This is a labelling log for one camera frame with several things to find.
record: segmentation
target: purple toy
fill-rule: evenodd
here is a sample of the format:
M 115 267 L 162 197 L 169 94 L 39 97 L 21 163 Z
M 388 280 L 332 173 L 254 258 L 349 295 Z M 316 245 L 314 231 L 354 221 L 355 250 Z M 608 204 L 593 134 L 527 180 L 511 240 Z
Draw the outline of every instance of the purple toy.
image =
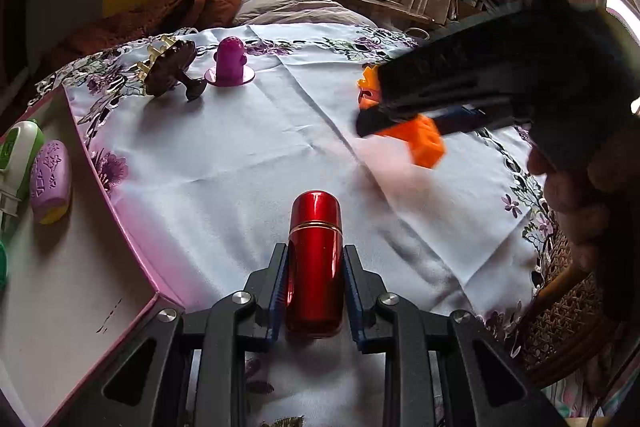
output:
M 238 37 L 222 39 L 213 59 L 216 65 L 205 74 L 209 84 L 219 87 L 242 86 L 255 77 L 255 71 L 246 64 L 244 43 Z
M 33 219 L 48 225 L 66 214 L 71 198 L 71 162 L 65 145 L 51 140 L 42 146 L 31 168 Z

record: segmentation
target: wooden desk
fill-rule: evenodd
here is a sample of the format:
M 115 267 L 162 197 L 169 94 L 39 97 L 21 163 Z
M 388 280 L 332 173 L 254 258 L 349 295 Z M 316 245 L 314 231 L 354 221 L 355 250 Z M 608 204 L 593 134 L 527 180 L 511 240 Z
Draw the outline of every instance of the wooden desk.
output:
M 377 22 L 375 19 L 380 16 L 386 18 L 400 19 L 406 22 L 411 22 L 421 28 L 428 30 L 435 30 L 441 28 L 432 18 L 425 15 L 418 15 L 417 13 L 410 12 L 404 6 L 399 4 L 393 4 L 379 0 L 335 0 L 340 4 L 343 4 L 345 8 L 353 9 L 358 13 L 362 13 L 364 16 L 370 17 L 373 22 Z

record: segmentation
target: floral tablecloth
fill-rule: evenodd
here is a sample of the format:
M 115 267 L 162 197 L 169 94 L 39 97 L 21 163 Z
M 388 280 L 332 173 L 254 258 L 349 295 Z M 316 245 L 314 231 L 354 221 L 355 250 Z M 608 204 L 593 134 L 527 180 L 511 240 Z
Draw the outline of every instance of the floral tablecloth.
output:
M 345 243 L 390 291 L 427 311 L 473 311 L 498 339 L 513 330 L 542 282 L 552 232 L 524 169 L 525 131 L 447 136 L 441 163 L 422 169 L 404 142 L 353 128 L 363 66 L 406 52 L 411 38 L 329 24 L 177 34 L 198 47 L 190 76 L 237 36 L 255 80 L 209 86 L 189 103 L 182 86 L 153 99 L 136 63 L 156 39 L 144 39 L 77 60 L 38 89 L 66 86 L 118 215 L 188 310 L 242 288 L 286 241 L 295 197 L 322 189 L 340 201 Z M 250 425 L 381 422 L 383 358 L 360 355 L 347 327 L 305 347 L 282 339 L 247 373 Z

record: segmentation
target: finger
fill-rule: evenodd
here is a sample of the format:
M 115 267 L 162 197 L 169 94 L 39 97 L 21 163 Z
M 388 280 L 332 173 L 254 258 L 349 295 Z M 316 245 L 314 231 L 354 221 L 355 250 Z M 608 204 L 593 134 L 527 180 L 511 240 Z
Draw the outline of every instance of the finger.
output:
M 553 172 L 554 168 L 545 155 L 537 147 L 533 147 L 527 160 L 527 170 L 534 176 L 540 176 L 541 174 Z
M 582 271 L 591 272 L 598 264 L 598 247 L 593 243 L 570 243 L 571 257 Z
M 552 172 L 545 180 L 545 200 L 558 212 L 573 212 L 584 201 L 585 181 L 568 172 Z
M 587 172 L 594 187 L 617 192 L 640 176 L 640 119 L 610 136 L 591 160 Z
M 566 238 L 580 245 L 598 237 L 609 223 L 609 209 L 604 204 L 591 204 L 570 214 L 557 214 L 558 224 Z

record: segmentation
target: red thermos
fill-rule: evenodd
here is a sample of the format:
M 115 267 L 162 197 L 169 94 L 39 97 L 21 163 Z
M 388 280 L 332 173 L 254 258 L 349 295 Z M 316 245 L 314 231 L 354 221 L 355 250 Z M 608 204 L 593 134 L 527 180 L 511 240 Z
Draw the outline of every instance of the red thermos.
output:
M 300 194 L 289 229 L 287 330 L 312 338 L 334 335 L 343 293 L 340 204 L 322 190 Z

